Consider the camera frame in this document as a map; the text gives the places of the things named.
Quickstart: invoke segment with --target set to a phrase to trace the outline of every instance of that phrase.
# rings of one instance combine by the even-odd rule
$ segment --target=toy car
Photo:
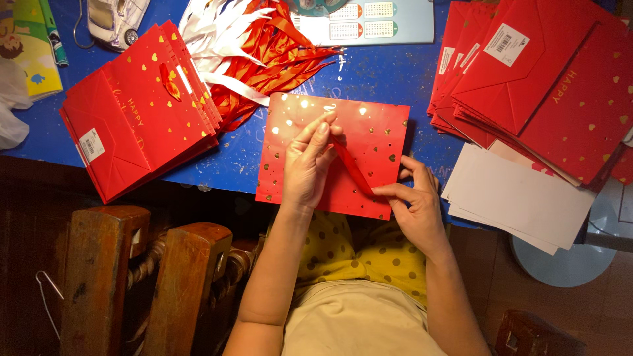
[[[118,52],[139,38],[149,0],[88,0],[88,29],[97,39]]]

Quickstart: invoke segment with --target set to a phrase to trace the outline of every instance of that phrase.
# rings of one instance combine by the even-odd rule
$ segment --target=fingernail
[[[327,122],[322,122],[321,125],[319,125],[319,127],[318,127],[319,133],[321,133],[321,134],[326,133],[328,127],[329,127],[329,125],[327,124]]]

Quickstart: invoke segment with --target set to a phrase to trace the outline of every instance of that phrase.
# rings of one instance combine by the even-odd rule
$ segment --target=paint-stained table surface
[[[80,49],[73,42],[72,28],[79,15],[78,1],[49,0],[70,66],[60,68],[65,89],[70,88],[117,54],[100,46]],[[139,33],[154,23],[178,24],[187,1],[151,0]],[[435,42],[345,49],[336,64],[325,67],[295,93],[331,98],[376,101],[411,106],[405,154],[426,163],[445,184],[463,144],[449,135],[439,135],[426,116],[437,57],[442,43],[449,1],[435,2]],[[77,30],[82,44],[90,42],[84,18]],[[3,154],[33,160],[83,167],[58,113],[63,93],[35,102],[15,115],[29,124],[30,134],[15,149]],[[162,177],[164,180],[213,189],[255,193],[266,110],[260,108],[234,132],[219,138],[220,145]]]

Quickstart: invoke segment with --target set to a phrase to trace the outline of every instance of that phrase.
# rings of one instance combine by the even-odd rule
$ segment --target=chair post
[[[145,249],[149,215],[133,206],[73,212],[61,356],[120,354],[128,259]]]

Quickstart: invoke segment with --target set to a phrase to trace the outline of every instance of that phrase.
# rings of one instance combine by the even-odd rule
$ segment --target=finger
[[[390,198],[387,199],[387,201],[389,202],[389,205],[391,205],[391,210],[393,210],[394,214],[396,214],[396,218],[409,213],[409,208],[406,207],[406,204],[402,200],[398,198]]]
[[[315,132],[317,131],[318,126],[322,123],[322,122],[327,122],[328,124],[331,124],[332,122],[334,122],[334,120],[336,120],[336,112],[334,111],[330,111],[328,113],[324,113],[323,115],[319,116],[316,120],[310,122],[295,138],[294,141],[295,142],[299,142],[299,143],[305,143],[308,144],[310,142],[310,140],[312,139],[312,136],[314,136]]]
[[[413,189],[423,191],[431,187],[431,180],[424,163],[404,155],[400,158],[400,163],[413,172]]]
[[[375,187],[372,188],[372,191],[377,196],[396,196],[410,203],[416,201],[420,195],[419,191],[400,183],[392,183],[386,186]]]
[[[343,128],[341,126],[338,125],[331,125],[330,126],[330,132],[332,133],[332,135],[335,136],[342,136],[343,135]]]
[[[406,179],[409,177],[413,177],[413,172],[408,170],[407,168],[403,168],[398,175],[398,179]]]
[[[334,161],[336,156],[336,149],[334,149],[334,147],[329,147],[321,157],[318,157],[316,159],[316,169],[320,170],[321,172],[327,172],[330,164],[332,163],[332,161]]]
[[[439,179],[437,179],[435,174],[433,174],[433,170],[431,170],[430,167],[427,167],[427,170],[429,171],[429,179],[431,181],[431,184],[433,185],[433,188],[435,188],[435,190],[437,191],[437,189],[439,188]]]
[[[330,124],[327,122],[322,122],[319,124],[316,132],[312,135],[312,139],[310,139],[310,143],[305,151],[303,151],[302,156],[306,162],[313,161],[317,158],[318,154],[325,149],[327,146],[327,141],[330,138]]]

